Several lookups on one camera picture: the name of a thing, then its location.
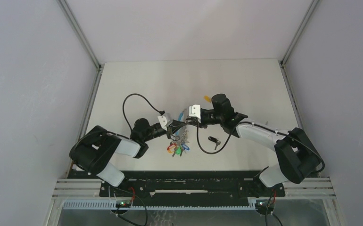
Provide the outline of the green led board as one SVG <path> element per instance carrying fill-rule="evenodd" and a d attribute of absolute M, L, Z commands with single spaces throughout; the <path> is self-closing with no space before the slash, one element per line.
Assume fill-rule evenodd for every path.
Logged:
<path fill-rule="evenodd" d="M 130 208 L 131 205 L 132 205 L 132 203 L 130 201 L 118 201 L 118 202 L 116 202 L 115 207 L 117 209 L 119 209 L 119 208 Z"/>
<path fill-rule="evenodd" d="M 255 204 L 255 208 L 256 209 L 266 209 L 266 208 L 274 208 L 275 206 L 275 202 L 271 201 L 271 202 L 268 202 L 268 201 L 258 201 L 256 204 Z"/>

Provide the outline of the left aluminium frame post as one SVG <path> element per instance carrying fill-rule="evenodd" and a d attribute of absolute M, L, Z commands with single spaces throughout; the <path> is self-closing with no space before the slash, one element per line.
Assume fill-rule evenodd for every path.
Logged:
<path fill-rule="evenodd" d="M 81 46 L 83 47 L 84 51 L 90 58 L 91 62 L 93 63 L 94 67 L 99 71 L 101 69 L 101 63 L 99 62 L 98 58 L 96 57 L 87 37 L 85 36 L 81 26 L 79 25 L 69 3 L 67 0 L 57 0 L 57 3 L 61 10 L 64 13 L 65 18 L 69 22 L 71 28 L 73 29 L 77 39 L 79 40 Z"/>

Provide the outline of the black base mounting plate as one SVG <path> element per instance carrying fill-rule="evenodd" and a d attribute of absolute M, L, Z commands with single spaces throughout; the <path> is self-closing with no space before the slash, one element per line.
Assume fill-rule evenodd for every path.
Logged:
<path fill-rule="evenodd" d="M 300 184 L 283 182 L 272 188 L 257 184 L 256 170 L 238 171 L 125 171 L 118 187 L 96 176 L 73 172 L 60 179 L 56 197 L 98 199 L 114 204 L 137 195 L 136 207 L 149 208 L 239 208 L 250 201 L 275 194 L 277 200 L 323 199 L 331 194 L 327 179 L 309 177 Z"/>

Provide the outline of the green tagged key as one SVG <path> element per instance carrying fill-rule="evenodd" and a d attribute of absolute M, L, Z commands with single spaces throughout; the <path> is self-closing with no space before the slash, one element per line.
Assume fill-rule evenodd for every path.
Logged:
<path fill-rule="evenodd" d="M 176 155 L 181 156 L 182 155 L 182 152 L 183 152 L 183 149 L 180 146 L 178 146 L 178 147 L 175 148 L 175 150 L 174 150 L 174 152 L 172 154 L 172 157 L 174 157 Z"/>

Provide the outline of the right aluminium frame post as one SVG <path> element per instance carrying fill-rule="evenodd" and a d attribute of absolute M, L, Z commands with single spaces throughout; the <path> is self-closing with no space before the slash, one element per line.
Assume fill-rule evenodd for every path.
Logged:
<path fill-rule="evenodd" d="M 280 61 L 281 67 L 285 67 L 285 65 L 287 64 L 294 48 L 296 47 L 297 43 L 299 42 L 299 39 L 301 38 L 302 34 L 304 33 L 305 28 L 309 24 L 311 18 L 313 17 L 313 15 L 320 3 L 321 3 L 321 0 L 312 0 L 311 1 L 308 9 L 305 12 L 305 15 L 304 15 L 302 21 L 300 22 L 300 24 L 298 26 L 298 29 L 296 30 L 296 32 L 293 36 L 293 39 L 291 40 L 285 54 L 283 55 L 282 60 Z"/>

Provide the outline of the aluminium table rail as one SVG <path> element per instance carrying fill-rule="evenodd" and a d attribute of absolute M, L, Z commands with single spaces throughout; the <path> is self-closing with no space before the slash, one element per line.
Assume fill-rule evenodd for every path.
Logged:
<path fill-rule="evenodd" d="M 97 73 L 94 77 L 94 81 L 93 81 L 91 90 L 89 92 L 87 104 L 86 104 L 86 107 L 83 112 L 83 117 L 82 117 L 82 121 L 80 124 L 79 132 L 78 132 L 77 138 L 75 140 L 76 143 L 85 135 L 85 133 L 87 131 L 88 123 L 90 120 L 92 108 L 94 105 L 95 97 L 96 97 L 96 94 L 98 91 L 98 87 L 99 87 L 99 83 L 100 83 L 100 80 L 102 77 L 103 70 L 104 70 L 104 65 L 101 65 L 100 68 L 97 70 Z"/>
<path fill-rule="evenodd" d="M 287 75 L 287 73 L 285 71 L 284 66 L 281 64 L 281 62 L 279 62 L 279 66 L 280 66 L 280 70 L 281 70 L 281 73 L 282 73 L 282 76 L 283 76 L 283 79 L 284 79 L 284 82 L 285 82 L 285 85 L 286 85 L 287 92 L 289 94 L 289 99 L 291 101 L 291 105 L 292 105 L 292 108 L 293 108 L 293 112 L 294 112 L 298 127 L 303 129 L 302 117 L 301 117 L 301 115 L 299 113 L 297 100 L 295 98 L 295 95 L 294 95 L 292 86 L 290 84 L 288 75 Z"/>

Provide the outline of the blue tagged key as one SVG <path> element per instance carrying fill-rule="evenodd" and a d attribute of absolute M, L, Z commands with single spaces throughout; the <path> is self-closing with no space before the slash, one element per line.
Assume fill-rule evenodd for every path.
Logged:
<path fill-rule="evenodd" d="M 185 143 L 181 144 L 181 149 L 182 149 L 183 152 L 190 150 L 190 148 Z"/>

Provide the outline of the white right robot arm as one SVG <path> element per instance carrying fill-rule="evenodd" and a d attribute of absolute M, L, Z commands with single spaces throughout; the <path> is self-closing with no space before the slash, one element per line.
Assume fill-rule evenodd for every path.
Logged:
<path fill-rule="evenodd" d="M 302 129 L 279 130 L 257 123 L 236 112 L 225 94 L 214 95 L 211 103 L 212 109 L 189 106 L 186 123 L 198 129 L 220 125 L 228 137 L 251 140 L 275 152 L 278 162 L 255 176 L 254 190 L 258 195 L 266 196 L 280 183 L 300 184 L 309 175 L 324 170 L 323 158 Z"/>

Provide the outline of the red tagged key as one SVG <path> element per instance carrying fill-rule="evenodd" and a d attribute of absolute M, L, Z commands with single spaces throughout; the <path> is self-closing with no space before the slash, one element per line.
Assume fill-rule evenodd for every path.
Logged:
<path fill-rule="evenodd" d="M 167 147 L 167 149 L 168 149 L 168 148 L 171 148 L 171 147 L 174 147 L 174 149 L 176 149 L 176 148 L 177 148 L 177 144 L 171 143 L 171 144 Z"/>

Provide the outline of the left aluminium table rail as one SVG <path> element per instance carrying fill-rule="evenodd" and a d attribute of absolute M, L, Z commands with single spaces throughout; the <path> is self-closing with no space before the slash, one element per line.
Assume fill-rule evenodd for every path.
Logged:
<path fill-rule="evenodd" d="M 87 104 L 86 104 L 86 107 L 83 112 L 83 117 L 82 117 L 82 121 L 80 124 L 79 132 L 78 132 L 77 138 L 75 140 L 76 143 L 85 135 L 85 133 L 87 131 L 88 123 L 90 120 L 92 108 L 94 105 L 95 97 L 96 97 L 96 94 L 98 91 L 98 87 L 99 87 L 99 83 L 100 83 L 100 80 L 102 77 L 103 70 L 104 70 L 104 65 L 101 65 L 100 68 L 97 70 L 97 73 L 94 77 L 94 81 L 93 81 L 91 90 L 89 92 Z"/>

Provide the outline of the right aluminium table rail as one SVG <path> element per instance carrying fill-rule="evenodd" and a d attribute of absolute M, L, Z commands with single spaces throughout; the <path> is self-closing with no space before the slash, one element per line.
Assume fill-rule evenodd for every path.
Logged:
<path fill-rule="evenodd" d="M 302 117 L 301 117 L 301 115 L 299 113 L 297 100 L 295 98 L 295 95 L 294 95 L 292 86 L 290 84 L 288 75 L 287 75 L 287 73 L 285 71 L 284 66 L 281 64 L 281 62 L 279 62 L 279 66 L 280 66 L 280 70 L 281 70 L 281 73 L 282 73 L 282 76 L 283 76 L 283 79 L 284 79 L 284 82 L 285 82 L 285 85 L 286 85 L 287 92 L 289 94 L 289 99 L 291 101 L 291 105 L 292 105 L 292 108 L 293 108 L 293 112 L 294 112 L 298 127 L 303 129 Z"/>

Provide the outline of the black tagged key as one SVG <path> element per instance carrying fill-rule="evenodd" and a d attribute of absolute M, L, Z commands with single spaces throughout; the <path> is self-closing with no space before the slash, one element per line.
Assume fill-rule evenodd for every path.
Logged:
<path fill-rule="evenodd" d="M 209 136 L 208 140 L 214 143 L 214 150 L 218 149 L 218 146 L 221 144 L 221 141 L 215 137 Z"/>

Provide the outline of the right green led board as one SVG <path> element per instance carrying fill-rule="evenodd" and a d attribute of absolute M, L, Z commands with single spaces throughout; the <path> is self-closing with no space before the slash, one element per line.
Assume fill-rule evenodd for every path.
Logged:
<path fill-rule="evenodd" d="M 268 201 L 258 201 L 256 204 L 255 204 L 255 208 L 256 209 L 266 209 L 266 208 L 274 208 L 275 206 L 275 202 L 271 201 L 271 202 L 268 202 Z"/>

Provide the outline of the yellow tagged key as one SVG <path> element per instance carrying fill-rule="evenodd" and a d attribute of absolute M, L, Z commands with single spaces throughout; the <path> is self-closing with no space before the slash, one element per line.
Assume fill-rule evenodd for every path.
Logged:
<path fill-rule="evenodd" d="M 174 147 L 168 148 L 167 151 L 168 153 L 174 153 Z"/>
<path fill-rule="evenodd" d="M 209 102 L 209 103 L 211 103 L 211 102 L 212 102 L 212 99 L 211 99 L 209 96 L 204 96 L 204 99 L 205 99 L 207 102 Z"/>

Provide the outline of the left green led board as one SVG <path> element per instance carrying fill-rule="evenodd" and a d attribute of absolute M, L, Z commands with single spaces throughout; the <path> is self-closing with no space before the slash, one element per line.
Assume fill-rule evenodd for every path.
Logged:
<path fill-rule="evenodd" d="M 119 208 L 130 208 L 131 205 L 132 205 L 132 203 L 130 201 L 118 201 L 118 202 L 116 202 L 115 207 L 117 209 L 119 209 Z"/>

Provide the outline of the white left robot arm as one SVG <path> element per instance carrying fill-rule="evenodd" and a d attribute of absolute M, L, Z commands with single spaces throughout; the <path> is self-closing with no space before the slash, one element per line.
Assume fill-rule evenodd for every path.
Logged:
<path fill-rule="evenodd" d="M 77 167 L 109 183 L 117 196 L 124 196 L 129 184 L 124 180 L 124 173 L 110 162 L 112 156 L 117 153 L 139 159 L 148 150 L 148 141 L 163 135 L 171 138 L 185 126 L 185 122 L 168 120 L 164 116 L 152 125 L 147 119 L 140 118 L 127 138 L 97 125 L 71 148 L 69 157 Z"/>

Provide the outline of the aluminium frame post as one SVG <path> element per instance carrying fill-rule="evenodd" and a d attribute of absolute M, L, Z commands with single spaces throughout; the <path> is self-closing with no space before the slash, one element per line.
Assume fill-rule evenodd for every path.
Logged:
<path fill-rule="evenodd" d="M 285 67 L 285 65 L 287 64 L 294 48 L 296 47 L 297 43 L 299 42 L 299 39 L 301 38 L 302 34 L 304 33 L 305 28 L 309 24 L 311 18 L 313 17 L 313 15 L 320 3 L 321 3 L 321 0 L 312 0 L 311 1 L 308 9 L 305 12 L 305 15 L 304 15 L 302 21 L 300 22 L 300 24 L 298 26 L 298 29 L 296 30 L 296 32 L 293 36 L 293 39 L 291 40 L 285 54 L 283 55 L 282 60 L 280 61 L 281 67 Z"/>
<path fill-rule="evenodd" d="M 91 62 L 93 63 L 94 67 L 99 71 L 101 69 L 101 63 L 99 62 L 98 58 L 96 57 L 87 37 L 85 36 L 81 26 L 79 25 L 69 3 L 67 0 L 57 0 L 57 3 L 61 10 L 64 13 L 65 18 L 69 22 L 71 28 L 73 29 L 77 39 L 79 40 L 81 46 L 83 47 L 84 51 L 90 58 Z"/>

